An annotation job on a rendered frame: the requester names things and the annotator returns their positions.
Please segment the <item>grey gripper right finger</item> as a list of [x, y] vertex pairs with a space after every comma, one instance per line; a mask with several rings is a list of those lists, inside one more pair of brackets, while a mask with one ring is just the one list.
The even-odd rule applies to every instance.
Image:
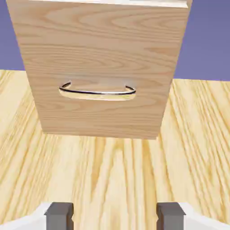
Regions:
[[230, 230], [230, 225], [203, 216], [189, 203], [158, 202], [156, 230]]

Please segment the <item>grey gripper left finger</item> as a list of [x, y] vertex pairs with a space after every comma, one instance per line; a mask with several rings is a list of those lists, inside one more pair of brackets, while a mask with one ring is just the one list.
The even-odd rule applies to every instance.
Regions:
[[32, 214], [6, 222], [0, 230], [74, 230], [73, 214], [73, 203], [41, 203]]

